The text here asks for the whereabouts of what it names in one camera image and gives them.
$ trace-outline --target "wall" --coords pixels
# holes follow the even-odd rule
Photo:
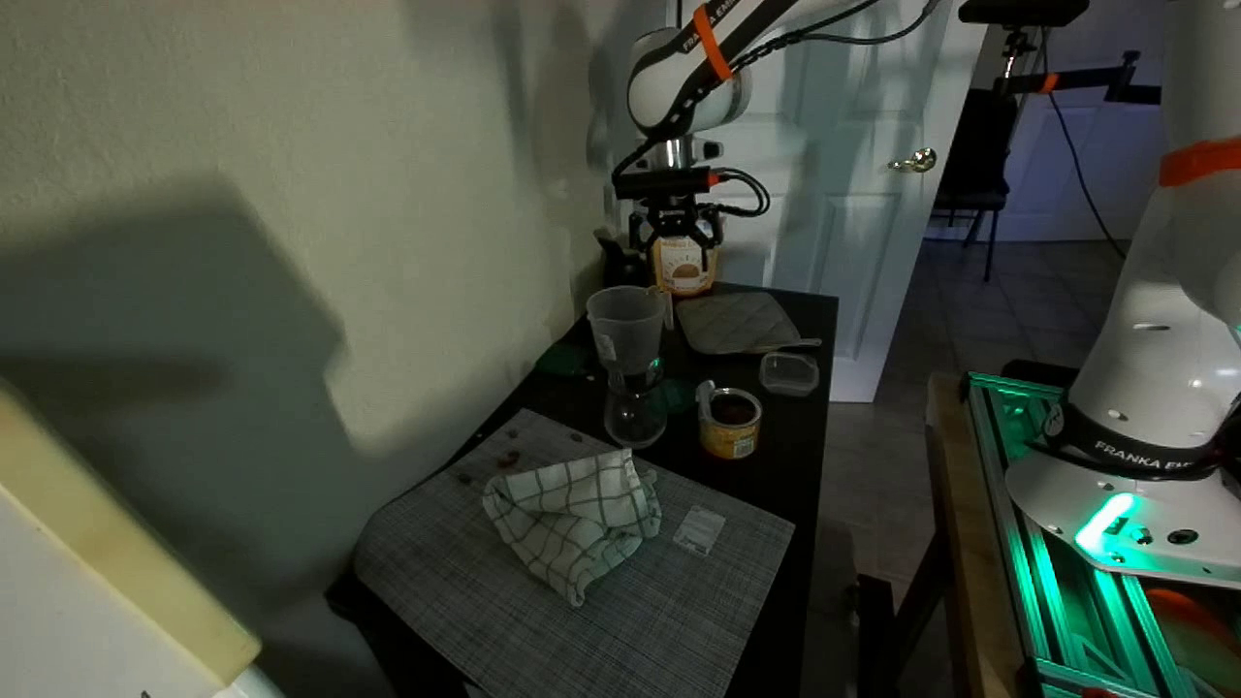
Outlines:
[[[1177,4],[1153,0],[1094,0],[1072,27],[1053,31],[1053,67],[1086,71],[1118,67],[1126,52],[1140,52],[1138,84],[1162,80],[1162,27]],[[993,27],[976,63],[976,84],[991,84],[1005,67],[1005,31]],[[1084,151],[1084,172],[1112,235],[1134,235],[1157,168],[1162,157],[1160,105],[1112,105],[1107,88],[1059,94],[1065,127]],[[1009,157],[1009,210],[1001,241],[1100,241],[1099,221],[1084,199],[1072,168],[1063,127],[1046,98],[1029,98],[1011,157]]]
[[[663,14],[0,7],[0,375],[290,694],[382,689],[318,588],[573,317],[625,52]]]

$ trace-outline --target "checkered cloth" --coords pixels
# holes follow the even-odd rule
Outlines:
[[[661,502],[632,450],[493,477],[482,507],[516,559],[573,609],[599,577],[661,537]]]

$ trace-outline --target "white robot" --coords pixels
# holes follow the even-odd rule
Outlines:
[[[692,27],[647,45],[632,71],[627,105],[647,131],[644,146],[700,127],[700,105],[757,58],[754,43],[771,22],[804,27],[870,0],[843,7],[701,4]],[[965,0],[961,14],[1009,22],[1029,10],[1031,22],[1065,22],[1084,7],[1086,0]],[[1205,587],[1241,587],[1241,502],[1210,463],[1241,393],[1241,80],[1221,80],[1234,67],[1241,0],[1178,0],[1162,80],[1162,188],[1040,453],[1005,477],[1024,517],[1091,564]]]

